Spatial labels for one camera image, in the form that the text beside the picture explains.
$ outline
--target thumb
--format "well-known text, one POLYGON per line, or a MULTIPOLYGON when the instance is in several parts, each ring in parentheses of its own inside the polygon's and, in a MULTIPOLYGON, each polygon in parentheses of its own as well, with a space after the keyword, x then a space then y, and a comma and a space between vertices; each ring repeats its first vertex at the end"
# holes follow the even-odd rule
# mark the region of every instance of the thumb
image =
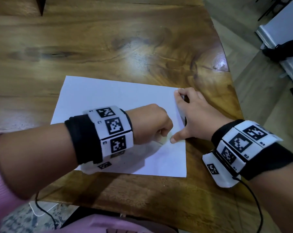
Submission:
POLYGON ((189 134, 187 127, 185 127, 184 129, 182 129, 179 132, 176 132, 171 138, 170 138, 170 142, 172 144, 175 144, 178 141, 181 140, 185 140, 186 138, 191 137, 191 135, 189 134))

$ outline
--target tiled floor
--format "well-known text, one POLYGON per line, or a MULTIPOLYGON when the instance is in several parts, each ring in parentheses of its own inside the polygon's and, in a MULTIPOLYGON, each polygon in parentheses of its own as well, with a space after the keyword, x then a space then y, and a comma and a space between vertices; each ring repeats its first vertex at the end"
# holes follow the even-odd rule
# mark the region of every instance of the tiled floor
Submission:
MULTIPOLYGON (((282 137, 282 144, 293 152, 293 83, 279 78, 283 69, 261 53, 261 41, 254 34, 270 19, 257 22, 270 0, 205 0, 205 5, 221 38, 244 117, 282 137)), ((58 205, 51 214, 62 224, 75 208, 58 205)), ((52 229, 49 216, 35 217, 24 205, 4 219, 0 232, 44 229, 52 229)))

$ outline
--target pink shirt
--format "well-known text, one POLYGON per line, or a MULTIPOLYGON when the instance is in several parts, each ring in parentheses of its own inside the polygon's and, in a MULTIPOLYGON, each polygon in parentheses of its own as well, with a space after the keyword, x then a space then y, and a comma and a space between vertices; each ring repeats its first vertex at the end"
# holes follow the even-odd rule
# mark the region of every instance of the pink shirt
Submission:
MULTIPOLYGON (((5 184, 1 174, 0 174, 0 221, 1 219, 13 211, 18 206, 25 204, 27 201, 19 199, 5 184)), ((83 219, 80 219, 70 225, 57 229, 56 232, 95 232, 95 233, 175 233, 170 227, 147 221, 136 221, 135 223, 126 221, 125 218, 110 217, 104 215, 90 215, 83 219), (144 225, 146 227, 152 226, 153 232, 149 231, 147 228, 139 225, 144 225)))

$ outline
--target wooden table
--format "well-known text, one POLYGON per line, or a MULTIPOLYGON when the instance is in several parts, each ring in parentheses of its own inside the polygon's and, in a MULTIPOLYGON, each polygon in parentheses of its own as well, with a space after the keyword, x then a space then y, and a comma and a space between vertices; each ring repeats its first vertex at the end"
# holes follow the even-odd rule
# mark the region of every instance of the wooden table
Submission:
MULTIPOLYGON (((226 116, 242 118, 201 0, 47 0, 43 17, 0 17, 0 130, 49 124, 66 75, 194 87, 226 116)), ((249 193, 240 185, 218 188, 206 170, 202 154, 211 149, 187 140, 186 178, 72 171, 39 198, 191 232, 255 232, 249 193)))

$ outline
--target wire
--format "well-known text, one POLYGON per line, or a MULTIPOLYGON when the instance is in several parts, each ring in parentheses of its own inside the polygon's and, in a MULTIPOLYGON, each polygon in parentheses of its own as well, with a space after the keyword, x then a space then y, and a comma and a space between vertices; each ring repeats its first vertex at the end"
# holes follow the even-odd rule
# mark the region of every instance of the wire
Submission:
POLYGON ((262 214, 262 211, 261 211, 259 201, 257 200, 256 196, 254 195, 254 193, 252 192, 252 190, 250 189, 250 187, 246 183, 244 183, 242 180, 238 179, 237 177, 232 177, 232 178, 234 180, 236 180, 236 181, 239 181, 241 184, 243 184, 250 191, 250 193, 252 194, 254 200, 256 201, 258 209, 259 209, 259 213, 260 213, 260 218, 261 218, 261 222, 260 222, 259 228, 257 230, 257 233, 261 232, 261 229, 262 229, 262 226, 263 226, 263 214, 262 214))
POLYGON ((53 216, 52 216, 50 213, 48 213, 46 210, 44 210, 43 208, 41 208, 41 207, 39 206, 39 204, 37 203, 37 197, 38 197, 38 196, 39 196, 39 192, 37 192, 37 193, 36 193, 36 196, 35 196, 35 205, 38 207, 39 210, 43 211, 44 213, 46 213, 48 216, 51 217, 51 219, 52 219, 53 222, 54 222, 54 229, 56 230, 56 229, 57 229, 57 224, 56 224, 55 219, 53 218, 53 216))

